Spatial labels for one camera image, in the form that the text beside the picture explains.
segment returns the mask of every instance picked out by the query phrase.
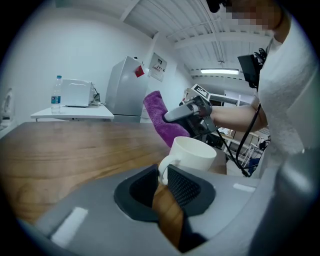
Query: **white shirt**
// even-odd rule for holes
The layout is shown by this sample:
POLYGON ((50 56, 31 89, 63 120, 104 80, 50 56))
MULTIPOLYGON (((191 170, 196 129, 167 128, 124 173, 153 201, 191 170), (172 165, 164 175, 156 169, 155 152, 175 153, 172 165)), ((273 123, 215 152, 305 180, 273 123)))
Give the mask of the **white shirt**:
POLYGON ((265 168, 277 167, 287 155, 303 150, 287 110, 305 88, 317 65, 316 53, 299 23, 292 18, 285 41, 271 40, 260 71, 258 97, 268 122, 271 143, 252 174, 253 178, 261 178, 265 168))

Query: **fluorescent light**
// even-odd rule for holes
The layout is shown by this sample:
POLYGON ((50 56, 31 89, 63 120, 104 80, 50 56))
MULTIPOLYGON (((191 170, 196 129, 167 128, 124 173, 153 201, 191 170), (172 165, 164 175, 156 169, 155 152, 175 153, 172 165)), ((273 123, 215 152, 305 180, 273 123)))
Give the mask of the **fluorescent light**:
POLYGON ((232 68, 204 68, 201 69, 202 74, 229 74, 229 75, 239 75, 239 69, 232 68))

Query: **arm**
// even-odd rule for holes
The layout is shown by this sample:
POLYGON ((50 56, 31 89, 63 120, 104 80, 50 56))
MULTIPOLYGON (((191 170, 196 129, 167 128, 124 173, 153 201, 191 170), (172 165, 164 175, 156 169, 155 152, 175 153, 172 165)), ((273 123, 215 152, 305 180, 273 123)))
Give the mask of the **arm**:
MULTIPOLYGON (((254 97, 250 106, 213 106, 210 117, 216 126, 221 126, 238 132, 245 132, 256 113, 258 105, 259 99, 254 97)), ((258 131, 267 125, 267 117, 261 107, 251 131, 258 131)))

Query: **refrigerator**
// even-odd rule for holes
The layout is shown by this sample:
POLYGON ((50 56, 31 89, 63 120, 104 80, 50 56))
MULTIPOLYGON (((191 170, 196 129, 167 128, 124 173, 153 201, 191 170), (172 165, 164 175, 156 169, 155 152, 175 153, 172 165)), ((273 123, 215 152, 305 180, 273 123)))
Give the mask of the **refrigerator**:
POLYGON ((127 56, 112 68, 105 106, 114 115, 113 122, 140 123, 149 69, 142 66, 144 74, 137 77, 139 66, 139 61, 127 56))

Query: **mug handle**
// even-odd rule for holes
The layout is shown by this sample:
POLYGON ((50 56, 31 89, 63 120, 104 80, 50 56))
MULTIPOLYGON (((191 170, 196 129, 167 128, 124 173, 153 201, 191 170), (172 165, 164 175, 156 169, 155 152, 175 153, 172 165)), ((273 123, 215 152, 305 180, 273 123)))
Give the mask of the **mug handle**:
POLYGON ((159 176, 158 176, 158 180, 161 184, 163 185, 167 185, 168 184, 168 180, 166 180, 166 182, 164 181, 164 174, 165 174, 165 170, 167 169, 168 165, 170 165, 172 162, 174 161, 180 161, 180 159, 177 158, 177 156, 175 155, 167 155, 159 164, 158 167, 158 171, 159 171, 159 176))

